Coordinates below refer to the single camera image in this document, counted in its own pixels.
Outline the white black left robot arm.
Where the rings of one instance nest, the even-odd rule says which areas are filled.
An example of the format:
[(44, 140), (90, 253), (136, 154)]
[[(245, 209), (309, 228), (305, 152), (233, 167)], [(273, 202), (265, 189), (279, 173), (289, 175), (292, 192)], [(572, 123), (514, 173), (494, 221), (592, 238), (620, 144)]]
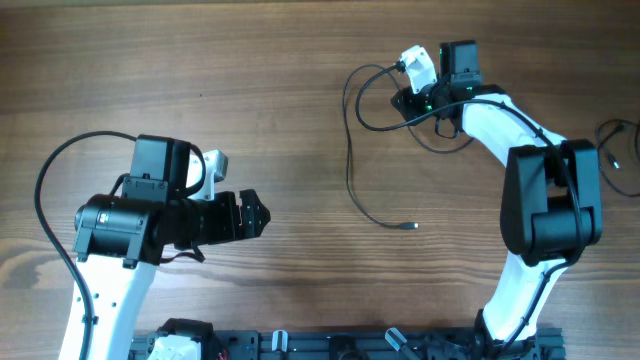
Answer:
[(226, 158), (206, 163), (193, 144), (140, 135), (120, 193), (97, 194), (77, 212), (80, 282), (60, 351), (62, 359), (125, 359), (138, 314), (165, 246), (198, 262), (203, 245), (257, 238), (270, 212), (252, 189), (203, 193), (224, 177)]

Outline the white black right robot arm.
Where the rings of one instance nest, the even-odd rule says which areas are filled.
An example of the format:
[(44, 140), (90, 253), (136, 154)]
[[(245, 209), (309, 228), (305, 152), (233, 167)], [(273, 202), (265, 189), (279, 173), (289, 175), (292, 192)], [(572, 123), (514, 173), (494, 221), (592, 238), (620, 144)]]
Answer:
[(486, 84), (475, 41), (443, 43), (440, 62), (415, 45), (401, 53), (409, 85), (392, 99), (414, 126), (448, 120), (504, 166), (500, 231), (508, 250), (480, 326), (495, 349), (528, 340), (553, 286), (602, 234), (598, 161), (588, 140), (568, 140), (520, 110), (507, 92)]

